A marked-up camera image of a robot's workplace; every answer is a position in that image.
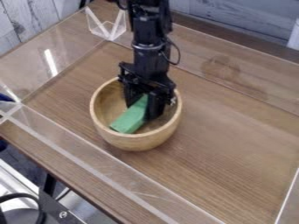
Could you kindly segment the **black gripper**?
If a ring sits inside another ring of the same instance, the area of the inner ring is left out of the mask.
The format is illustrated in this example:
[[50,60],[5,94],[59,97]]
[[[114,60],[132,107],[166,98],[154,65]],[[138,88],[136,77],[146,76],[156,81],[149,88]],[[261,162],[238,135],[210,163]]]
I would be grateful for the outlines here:
[[144,119],[153,120],[172,103],[174,84],[168,78],[170,44],[132,44],[133,62],[119,62],[118,81],[123,85],[125,105],[130,107],[148,94]]

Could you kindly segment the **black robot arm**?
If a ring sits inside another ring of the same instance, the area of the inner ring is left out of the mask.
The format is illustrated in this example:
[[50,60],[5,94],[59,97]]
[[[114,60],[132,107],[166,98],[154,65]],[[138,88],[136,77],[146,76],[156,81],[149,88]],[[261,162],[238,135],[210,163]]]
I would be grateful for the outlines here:
[[172,28],[172,16],[168,0],[125,0],[125,6],[117,6],[128,12],[133,33],[133,62],[118,63],[118,81],[123,85],[125,105],[130,107],[142,95],[146,96],[144,119],[150,121],[164,112],[165,105],[173,99],[176,85],[168,78],[170,45],[168,33]]

